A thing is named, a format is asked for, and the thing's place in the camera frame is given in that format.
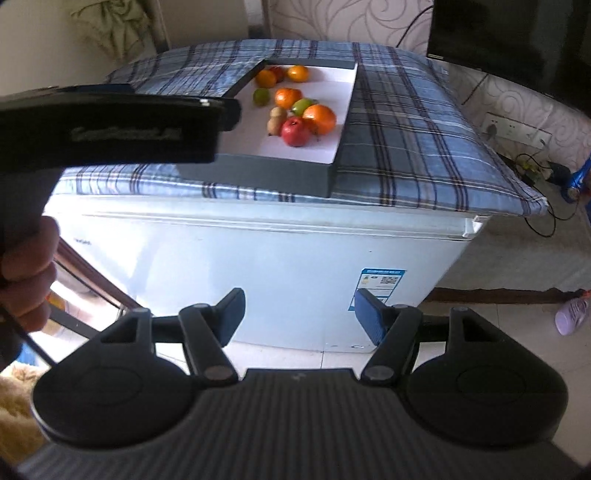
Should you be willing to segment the person's left hand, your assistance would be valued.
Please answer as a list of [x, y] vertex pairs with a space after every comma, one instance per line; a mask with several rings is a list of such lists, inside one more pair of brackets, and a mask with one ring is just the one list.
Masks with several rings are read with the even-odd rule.
[[60, 232], [52, 217], [39, 219], [38, 230], [1, 259], [1, 304], [27, 332], [42, 330], [50, 315], [46, 300], [56, 280], [54, 256]]

